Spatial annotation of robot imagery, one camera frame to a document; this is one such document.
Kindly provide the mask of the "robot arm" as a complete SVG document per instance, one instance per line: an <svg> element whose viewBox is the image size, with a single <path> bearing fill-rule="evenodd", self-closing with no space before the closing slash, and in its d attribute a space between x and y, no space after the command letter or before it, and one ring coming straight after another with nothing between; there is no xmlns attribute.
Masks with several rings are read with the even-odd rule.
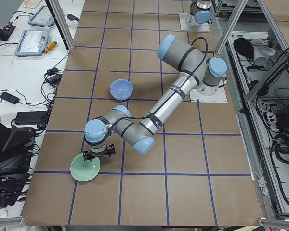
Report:
<svg viewBox="0 0 289 231"><path fill-rule="evenodd" d="M199 24L207 23L211 17L211 7L211 0L192 0L190 11L186 18L187 25L195 27Z"/></svg>
<svg viewBox="0 0 289 231"><path fill-rule="evenodd" d="M199 49L173 34L160 43L158 58L175 70L176 80L138 123L126 106L118 105L106 115L90 120L84 127L84 139L89 150L82 153L85 161L111 156L115 147L107 138L117 133L136 152L147 153L155 143L154 134L164 125L186 96L197 90L205 96L213 95L226 76L227 64L219 57L208 57Z"/></svg>

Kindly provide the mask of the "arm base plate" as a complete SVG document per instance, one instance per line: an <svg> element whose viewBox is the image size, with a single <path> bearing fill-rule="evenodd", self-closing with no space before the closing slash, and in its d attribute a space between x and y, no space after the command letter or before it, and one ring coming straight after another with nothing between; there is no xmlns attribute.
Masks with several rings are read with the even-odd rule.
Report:
<svg viewBox="0 0 289 231"><path fill-rule="evenodd" d="M224 87L210 87L201 84L189 93L190 100L196 103L227 103L227 96Z"/></svg>
<svg viewBox="0 0 289 231"><path fill-rule="evenodd" d="M195 21L195 18L189 13L179 13L181 32L203 32L209 33L209 23L205 22L199 24Z"/></svg>

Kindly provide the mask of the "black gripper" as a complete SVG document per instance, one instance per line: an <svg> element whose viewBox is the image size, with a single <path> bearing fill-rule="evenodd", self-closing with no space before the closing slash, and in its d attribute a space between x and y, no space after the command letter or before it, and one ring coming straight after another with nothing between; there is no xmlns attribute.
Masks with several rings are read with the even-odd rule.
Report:
<svg viewBox="0 0 289 231"><path fill-rule="evenodd" d="M93 162L92 160L97 158L97 157L101 157L101 156L108 156L111 157L112 154L115 154L116 150L113 144L109 145L109 146L105 146L102 147L102 150L100 152L97 152L97 149L94 149L93 151L84 151L83 152L83 158L85 161L86 166L92 166Z"/></svg>

